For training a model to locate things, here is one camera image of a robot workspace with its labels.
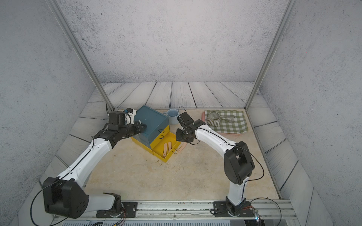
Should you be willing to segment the yellow bottom drawer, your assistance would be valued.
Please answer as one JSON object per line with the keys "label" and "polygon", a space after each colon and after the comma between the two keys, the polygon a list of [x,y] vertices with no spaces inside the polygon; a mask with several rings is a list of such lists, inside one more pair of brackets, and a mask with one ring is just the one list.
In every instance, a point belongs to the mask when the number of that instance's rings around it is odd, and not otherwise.
{"label": "yellow bottom drawer", "polygon": [[181,145],[180,141],[176,140],[176,135],[169,132],[159,138],[157,145],[153,148],[153,155],[166,163],[173,154],[177,153],[177,149]]}

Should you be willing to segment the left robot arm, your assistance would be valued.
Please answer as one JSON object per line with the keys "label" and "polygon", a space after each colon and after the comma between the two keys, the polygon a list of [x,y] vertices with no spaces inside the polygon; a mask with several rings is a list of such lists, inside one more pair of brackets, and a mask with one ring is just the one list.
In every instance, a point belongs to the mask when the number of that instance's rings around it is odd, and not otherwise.
{"label": "left robot arm", "polygon": [[146,128],[140,121],[127,125],[105,124],[94,135],[87,149],[66,170],[44,181],[42,192],[45,212],[73,219],[92,211],[107,211],[114,217],[121,215],[123,205],[120,195],[87,195],[83,185],[101,159],[120,140],[138,135]]}

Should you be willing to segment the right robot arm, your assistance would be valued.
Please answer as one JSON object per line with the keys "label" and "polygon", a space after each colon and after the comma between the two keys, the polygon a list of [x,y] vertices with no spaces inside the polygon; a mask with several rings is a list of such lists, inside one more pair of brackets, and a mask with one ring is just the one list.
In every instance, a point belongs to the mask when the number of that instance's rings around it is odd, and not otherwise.
{"label": "right robot arm", "polygon": [[181,125],[181,128],[176,130],[177,141],[191,144],[197,139],[223,157],[224,173],[230,181],[229,193],[224,202],[214,202],[211,214],[215,217],[254,216],[254,208],[244,196],[246,183],[255,168],[246,143],[236,143],[219,135],[204,121],[194,121],[187,112],[179,115],[177,120]]}

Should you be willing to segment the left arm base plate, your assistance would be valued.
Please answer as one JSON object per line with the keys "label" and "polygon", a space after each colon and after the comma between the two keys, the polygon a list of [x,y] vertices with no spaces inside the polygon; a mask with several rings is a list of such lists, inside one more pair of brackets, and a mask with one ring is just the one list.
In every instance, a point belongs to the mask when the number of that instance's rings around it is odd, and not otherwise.
{"label": "left arm base plate", "polygon": [[119,202],[110,210],[97,211],[96,218],[135,218],[137,202]]}

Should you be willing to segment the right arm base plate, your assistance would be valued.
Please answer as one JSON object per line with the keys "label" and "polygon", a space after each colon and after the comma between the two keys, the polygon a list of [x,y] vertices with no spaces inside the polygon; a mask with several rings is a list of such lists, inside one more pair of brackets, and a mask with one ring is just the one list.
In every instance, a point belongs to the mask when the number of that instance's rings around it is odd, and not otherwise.
{"label": "right arm base plate", "polygon": [[235,206],[231,202],[213,202],[213,209],[210,213],[215,217],[237,217],[251,218],[255,216],[255,211],[251,202],[242,202]]}

